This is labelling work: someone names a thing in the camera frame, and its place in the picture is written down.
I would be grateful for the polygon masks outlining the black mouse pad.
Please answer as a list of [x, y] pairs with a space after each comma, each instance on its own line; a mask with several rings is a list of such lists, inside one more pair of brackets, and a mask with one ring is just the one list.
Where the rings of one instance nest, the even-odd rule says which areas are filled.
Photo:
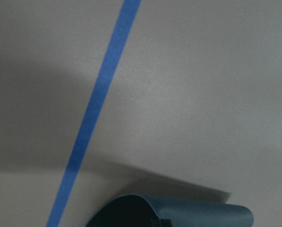
[[239, 205], [128, 194], [106, 204], [88, 227], [251, 227], [252, 212]]

